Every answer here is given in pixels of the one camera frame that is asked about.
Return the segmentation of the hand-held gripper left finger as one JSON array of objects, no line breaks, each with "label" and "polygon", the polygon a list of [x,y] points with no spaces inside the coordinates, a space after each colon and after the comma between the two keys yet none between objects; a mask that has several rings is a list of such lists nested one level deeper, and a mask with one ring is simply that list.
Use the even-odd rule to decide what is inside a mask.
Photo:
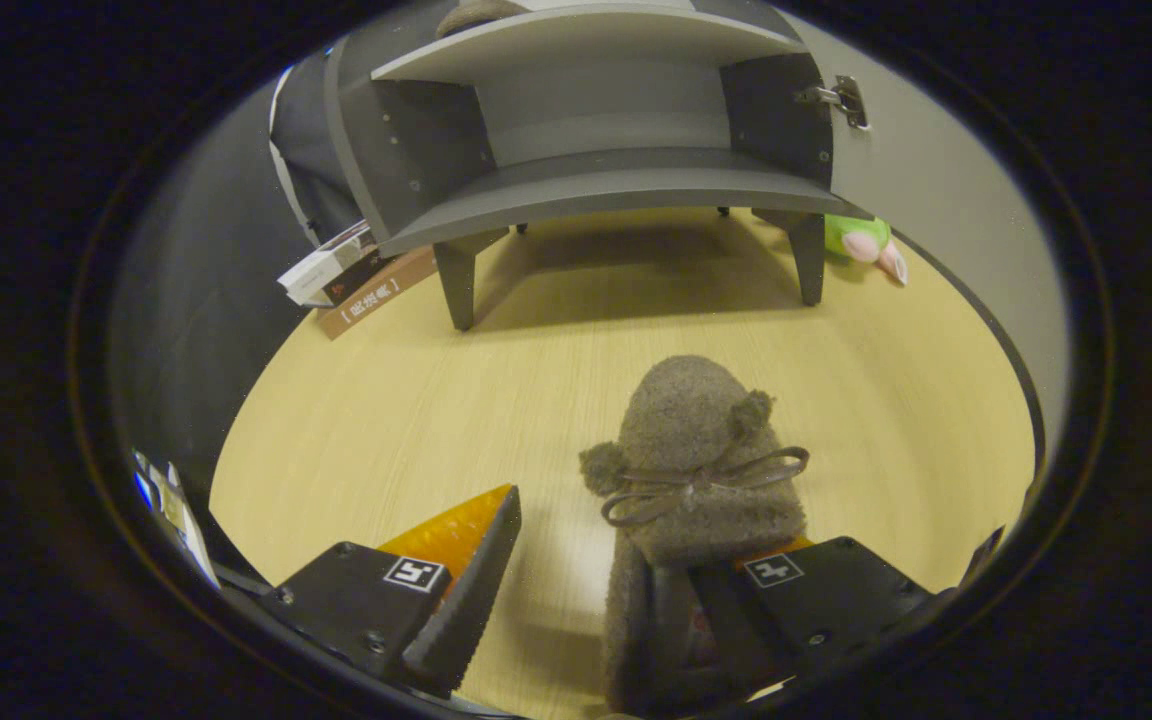
[{"label": "hand-held gripper left finger", "polygon": [[447,698],[488,626],[521,524],[518,488],[503,484],[379,547],[338,541],[259,606],[371,679]]}]

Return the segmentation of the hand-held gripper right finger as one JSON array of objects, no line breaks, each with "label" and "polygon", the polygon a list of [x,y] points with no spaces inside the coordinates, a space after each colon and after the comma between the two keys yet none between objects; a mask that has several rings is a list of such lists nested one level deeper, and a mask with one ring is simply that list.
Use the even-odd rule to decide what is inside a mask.
[{"label": "hand-held gripper right finger", "polygon": [[850,536],[795,539],[694,566],[685,577],[736,700],[836,670],[937,597]]}]

